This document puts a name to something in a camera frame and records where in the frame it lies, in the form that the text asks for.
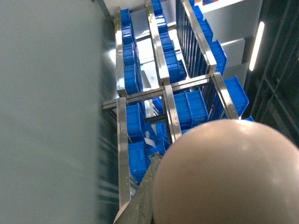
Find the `stainless steel rack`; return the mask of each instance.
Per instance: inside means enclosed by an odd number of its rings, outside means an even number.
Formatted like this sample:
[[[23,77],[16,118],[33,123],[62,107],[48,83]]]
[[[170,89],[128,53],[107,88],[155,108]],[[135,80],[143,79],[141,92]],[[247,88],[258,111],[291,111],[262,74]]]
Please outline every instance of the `stainless steel rack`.
[[[174,101],[173,94],[183,90],[198,89],[204,90],[204,99],[208,112],[216,111],[219,104],[214,105],[213,99],[215,93],[218,94],[221,104],[224,108],[224,114],[228,119],[238,119],[235,106],[224,84],[223,78],[219,72],[215,72],[216,61],[209,48],[205,36],[195,17],[193,9],[188,0],[177,0],[177,15],[180,11],[185,19],[188,19],[191,26],[184,31],[182,21],[177,19],[178,36],[183,51],[185,61],[190,67],[198,63],[198,58],[192,58],[197,50],[200,50],[204,55],[207,63],[208,74],[194,77],[188,80],[177,83],[169,83],[169,73],[165,62],[164,52],[157,28],[157,23],[150,1],[145,3],[146,12],[148,15],[149,28],[151,33],[152,47],[156,62],[157,78],[160,87],[154,90],[143,91],[140,93],[128,95],[125,90],[124,70],[123,70],[123,54],[122,54],[122,36],[121,36],[121,12],[120,8],[115,10],[115,47],[116,47],[116,82],[117,92],[120,96],[118,99],[113,99],[105,102],[102,105],[102,110],[111,113],[112,117],[117,121],[117,136],[118,136],[118,169],[119,169],[119,203],[120,207],[131,200],[132,192],[137,188],[136,182],[130,174],[128,160],[128,143],[131,142],[127,132],[127,105],[151,100],[157,97],[162,97],[163,108],[165,114],[148,117],[145,121],[152,124],[157,122],[166,122],[167,134],[169,143],[174,143],[181,136],[181,128],[178,120],[178,113]],[[183,36],[192,32],[196,36],[198,48],[190,49],[189,44],[184,42]],[[138,187],[133,200],[125,209],[124,213],[117,220],[117,224],[124,223],[145,223],[149,224],[152,221],[152,204],[151,204],[151,188],[155,172],[161,160],[161,156],[156,154],[152,157],[152,163],[146,175],[143,178],[141,185]]]

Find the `metal frame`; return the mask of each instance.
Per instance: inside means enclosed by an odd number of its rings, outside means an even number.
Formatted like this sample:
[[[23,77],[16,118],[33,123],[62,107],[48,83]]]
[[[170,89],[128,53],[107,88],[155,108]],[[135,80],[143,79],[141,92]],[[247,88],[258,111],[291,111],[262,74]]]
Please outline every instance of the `metal frame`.
[[[114,12],[115,25],[115,49],[116,49],[116,89],[120,97],[126,97],[125,74],[123,70],[123,49],[121,31],[121,8],[117,7]]]
[[[172,87],[167,85],[163,89],[163,107],[166,112],[165,121],[168,133],[169,144],[174,143],[182,135],[179,125],[178,112],[174,101]]]
[[[177,83],[173,83],[167,87],[167,89],[172,90],[172,92],[176,91],[183,91],[190,88],[201,88],[204,87],[206,89],[206,95],[204,96],[206,101],[206,106],[208,112],[213,108],[213,99],[214,94],[217,92],[219,95],[219,99],[221,101],[221,104],[223,106],[224,112],[229,119],[239,119],[239,116],[236,112],[235,106],[233,104],[233,101],[230,97],[230,94],[226,88],[226,85],[223,81],[223,78],[219,72],[215,72],[212,74],[206,74],[204,76],[198,76],[195,78],[191,78],[188,80],[180,81]],[[140,93],[135,93],[132,95],[128,95],[126,97],[127,103],[137,103],[142,102],[148,99],[154,99],[160,96],[170,96],[170,93],[168,95],[165,95],[166,86],[161,86],[154,90],[144,91]],[[102,105],[102,110],[109,111],[117,108],[117,99],[106,101]],[[157,116],[157,119],[155,118],[147,118],[148,120],[151,120],[152,122],[155,122],[155,120],[162,120],[162,115]]]
[[[117,149],[118,149],[118,184],[120,208],[131,200],[131,176],[128,154],[128,131],[126,98],[118,98],[117,105]]]
[[[148,16],[149,31],[154,50],[154,59],[156,62],[156,71],[158,76],[159,85],[169,85],[169,72],[164,57],[162,43],[158,31],[158,26],[154,14],[154,9],[150,0],[145,3],[146,14]]]
[[[207,73],[213,73],[216,71],[216,60],[210,49],[210,46],[206,40],[205,35],[202,32],[202,29],[197,21],[195,13],[190,5],[189,0],[177,0],[176,1],[176,15],[177,15],[177,30],[178,36],[180,37],[180,44],[182,51],[187,51],[189,55],[197,55],[197,49],[191,49],[192,43],[187,43],[186,35],[190,35],[191,32],[194,33],[197,43],[199,45],[200,51],[204,56],[204,59],[207,63]],[[185,19],[188,19],[190,23],[190,27],[187,27],[187,24],[184,23]],[[194,65],[197,58],[192,59],[192,63],[190,63],[191,59],[189,57],[185,57],[184,59],[188,62],[189,67]]]

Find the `metal rail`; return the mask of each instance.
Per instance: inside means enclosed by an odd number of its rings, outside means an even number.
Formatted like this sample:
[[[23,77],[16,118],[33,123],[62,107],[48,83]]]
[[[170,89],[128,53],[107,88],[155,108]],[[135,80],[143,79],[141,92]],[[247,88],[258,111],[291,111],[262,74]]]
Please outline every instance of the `metal rail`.
[[[176,1],[178,39],[182,53],[192,77],[198,73],[207,74],[216,71],[216,60],[200,27],[189,0]],[[206,70],[199,71],[199,66],[206,62]]]
[[[160,165],[161,156],[154,155],[136,194],[115,224],[150,224],[153,217],[153,183]]]
[[[195,78],[191,78],[188,80],[180,81],[177,83],[171,84],[172,90],[174,92],[176,91],[182,91],[185,89],[193,88],[193,87],[201,87],[206,85],[209,82],[210,74],[204,75],[204,76],[198,76]],[[148,99],[154,99],[157,97],[160,97],[163,95],[163,87],[159,87],[154,90],[144,91],[135,93],[132,95],[128,95],[126,97],[127,103],[135,103],[135,102],[141,102]],[[112,110],[116,108],[116,99],[106,101],[102,105],[102,110]]]
[[[149,31],[151,34],[151,41],[154,50],[154,59],[156,62],[156,71],[159,85],[169,85],[169,72],[164,57],[162,43],[158,31],[158,26],[154,14],[154,9],[150,0],[145,3],[146,13],[148,16]]]
[[[123,70],[123,49],[121,31],[121,8],[117,7],[114,12],[115,25],[115,49],[116,49],[116,89],[120,97],[126,97],[125,74]]]
[[[126,98],[118,98],[117,104],[117,148],[118,148],[118,183],[120,208],[131,200],[131,178],[128,154],[128,132]]]
[[[171,85],[167,85],[163,89],[163,107],[166,112],[165,121],[169,144],[172,144],[181,137],[182,131]]]

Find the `shelving unit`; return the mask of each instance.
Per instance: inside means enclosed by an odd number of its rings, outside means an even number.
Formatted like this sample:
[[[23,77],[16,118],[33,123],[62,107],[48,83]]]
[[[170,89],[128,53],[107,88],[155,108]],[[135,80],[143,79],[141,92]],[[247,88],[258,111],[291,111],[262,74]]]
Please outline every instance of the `shelving unit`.
[[[226,116],[227,119],[239,119],[221,73],[216,72],[217,63],[215,57],[190,2],[188,0],[177,0],[176,3],[178,38],[188,73],[192,74],[193,78],[170,84],[170,75],[165,61],[153,5],[148,0],[145,3],[145,7],[160,87],[132,95],[127,94],[124,86],[121,11],[119,7],[115,10],[116,83],[120,98],[105,102],[102,110],[110,112],[117,121],[120,207],[127,201],[130,201],[133,193],[137,190],[129,206],[116,222],[117,224],[151,223],[152,206],[149,199],[151,197],[152,180],[162,158],[159,153],[152,155],[152,163],[138,187],[129,169],[128,144],[132,141],[127,130],[126,107],[128,105],[161,97],[164,113],[158,114],[158,110],[151,104],[151,114],[153,116],[144,118],[144,121],[150,122],[152,125],[165,122],[170,145],[182,135],[174,100],[174,94],[176,93],[190,90],[202,91],[210,119],[216,116],[219,106],[223,108],[221,118]],[[206,64],[204,69],[201,68],[203,63]],[[203,74],[200,76],[198,76],[199,69],[203,71]],[[216,94],[220,100],[214,103]]]

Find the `gray wall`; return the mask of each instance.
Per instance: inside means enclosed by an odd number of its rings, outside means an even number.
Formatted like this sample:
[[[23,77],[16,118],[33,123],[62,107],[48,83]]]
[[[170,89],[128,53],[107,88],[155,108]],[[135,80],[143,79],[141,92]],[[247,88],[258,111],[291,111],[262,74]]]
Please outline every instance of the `gray wall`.
[[[90,0],[0,1],[0,223],[110,224],[112,32]]]
[[[204,13],[220,43],[256,35],[262,0],[244,0]]]

